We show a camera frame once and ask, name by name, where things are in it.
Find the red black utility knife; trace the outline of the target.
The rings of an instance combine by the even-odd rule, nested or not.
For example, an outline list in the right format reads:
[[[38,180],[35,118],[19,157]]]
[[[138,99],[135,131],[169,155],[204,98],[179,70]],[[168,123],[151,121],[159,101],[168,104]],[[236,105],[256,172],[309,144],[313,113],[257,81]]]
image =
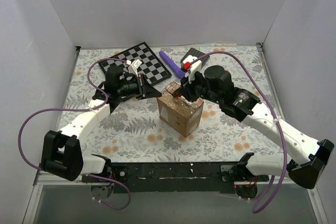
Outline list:
[[[175,91],[173,91],[172,96],[176,97],[176,98],[181,97],[182,96],[181,90],[180,89],[176,89]]]

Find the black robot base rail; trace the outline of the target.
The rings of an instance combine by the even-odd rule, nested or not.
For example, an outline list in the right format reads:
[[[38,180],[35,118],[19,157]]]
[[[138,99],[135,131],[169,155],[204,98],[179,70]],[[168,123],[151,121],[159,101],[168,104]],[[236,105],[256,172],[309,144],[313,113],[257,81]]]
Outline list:
[[[121,182],[132,193],[144,192],[219,192],[253,199],[258,182],[266,175],[240,175],[237,162],[109,163],[95,177],[83,176],[84,183]]]

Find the brown cardboard express box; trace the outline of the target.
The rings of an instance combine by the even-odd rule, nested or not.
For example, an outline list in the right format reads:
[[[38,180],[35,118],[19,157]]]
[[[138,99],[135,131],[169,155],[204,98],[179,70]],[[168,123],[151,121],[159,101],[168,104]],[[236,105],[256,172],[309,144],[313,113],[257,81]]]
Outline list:
[[[173,81],[162,90],[162,96],[157,98],[159,117],[179,134],[188,137],[200,123],[204,101],[198,98],[189,102],[184,97],[173,97],[173,91],[179,86],[179,82]]]

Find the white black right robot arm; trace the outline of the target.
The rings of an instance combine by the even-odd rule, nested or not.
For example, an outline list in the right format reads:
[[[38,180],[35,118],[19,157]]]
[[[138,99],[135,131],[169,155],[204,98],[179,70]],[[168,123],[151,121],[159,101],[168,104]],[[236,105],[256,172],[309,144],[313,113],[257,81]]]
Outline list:
[[[234,86],[231,75],[221,66],[211,66],[203,73],[189,62],[182,65],[188,76],[181,79],[175,96],[194,102],[199,98],[216,103],[228,117],[254,128],[283,149],[281,157],[245,154],[224,172],[233,181],[250,180],[260,175],[285,176],[305,189],[313,189],[328,164],[334,144],[330,140],[309,137],[277,117],[260,98]]]

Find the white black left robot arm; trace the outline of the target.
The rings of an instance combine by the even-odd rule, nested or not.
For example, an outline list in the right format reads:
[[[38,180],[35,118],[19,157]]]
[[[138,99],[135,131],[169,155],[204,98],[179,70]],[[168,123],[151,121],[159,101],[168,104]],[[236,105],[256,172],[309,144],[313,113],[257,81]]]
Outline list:
[[[161,95],[143,74],[125,73],[120,66],[110,67],[88,107],[59,131],[46,133],[41,170],[69,181],[74,181],[80,175],[103,174],[109,159],[96,154],[84,155],[80,142],[116,109],[123,98],[142,100]]]

